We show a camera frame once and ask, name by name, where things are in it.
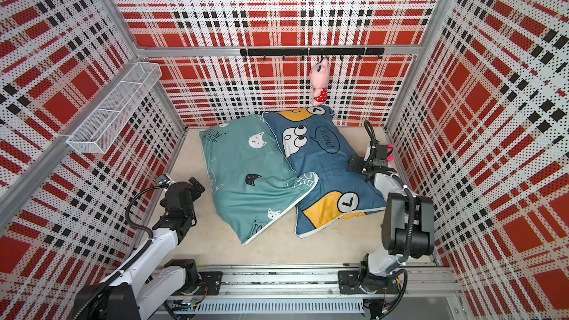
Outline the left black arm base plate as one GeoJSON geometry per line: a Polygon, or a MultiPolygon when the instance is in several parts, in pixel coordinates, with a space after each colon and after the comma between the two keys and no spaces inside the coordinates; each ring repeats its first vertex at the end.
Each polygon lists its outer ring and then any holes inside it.
{"type": "Polygon", "coordinates": [[[198,279],[191,287],[178,290],[172,296],[218,296],[222,285],[223,272],[199,271],[198,279]]]}

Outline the blue cartoon-print pillow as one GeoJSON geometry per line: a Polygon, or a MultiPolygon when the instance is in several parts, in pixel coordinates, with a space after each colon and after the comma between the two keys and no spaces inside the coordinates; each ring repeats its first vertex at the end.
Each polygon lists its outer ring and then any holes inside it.
{"type": "Polygon", "coordinates": [[[291,168],[315,173],[318,182],[297,205],[295,234],[311,236],[339,219],[366,216],[386,208],[384,196],[365,176],[348,170],[356,151],[333,123],[325,105],[264,113],[263,118],[291,168]]]}

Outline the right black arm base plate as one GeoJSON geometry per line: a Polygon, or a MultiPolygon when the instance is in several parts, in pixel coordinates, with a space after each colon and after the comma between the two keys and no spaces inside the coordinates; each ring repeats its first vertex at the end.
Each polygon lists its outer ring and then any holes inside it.
{"type": "Polygon", "coordinates": [[[399,283],[394,279],[361,276],[355,270],[339,271],[338,285],[342,295],[396,295],[399,292],[399,283]]]}

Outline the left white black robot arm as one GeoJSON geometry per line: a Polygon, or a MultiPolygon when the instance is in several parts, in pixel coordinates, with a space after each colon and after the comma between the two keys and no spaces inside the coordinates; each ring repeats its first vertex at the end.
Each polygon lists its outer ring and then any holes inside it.
{"type": "Polygon", "coordinates": [[[186,182],[164,179],[138,193],[133,201],[139,201],[146,192],[158,190],[165,192],[160,201],[164,214],[149,228],[134,222],[130,210],[126,210],[127,224],[145,232],[147,239],[100,283],[87,285],[77,293],[74,319],[149,319],[174,293],[193,293],[202,286],[192,259],[174,259],[164,264],[161,271],[157,268],[196,226],[194,202],[205,188],[194,178],[186,182]]]}

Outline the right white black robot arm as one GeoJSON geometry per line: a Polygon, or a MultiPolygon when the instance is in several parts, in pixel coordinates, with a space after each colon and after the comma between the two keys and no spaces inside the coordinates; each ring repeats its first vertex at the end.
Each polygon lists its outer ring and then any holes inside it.
{"type": "Polygon", "coordinates": [[[393,150],[376,138],[372,124],[364,127],[370,137],[366,156],[352,155],[348,170],[363,175],[386,201],[382,222],[382,247],[364,257],[356,285],[365,293],[388,290],[410,259],[430,256],[434,251],[434,203],[413,192],[400,175],[388,166],[393,150]]]}

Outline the green cat-print pillow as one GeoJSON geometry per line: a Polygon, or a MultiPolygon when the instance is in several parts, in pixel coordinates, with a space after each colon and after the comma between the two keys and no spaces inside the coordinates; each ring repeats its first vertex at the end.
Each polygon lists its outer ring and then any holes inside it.
{"type": "Polygon", "coordinates": [[[261,115],[202,130],[199,137],[216,212],[243,245],[294,209],[319,181],[314,172],[293,170],[261,115]]]}

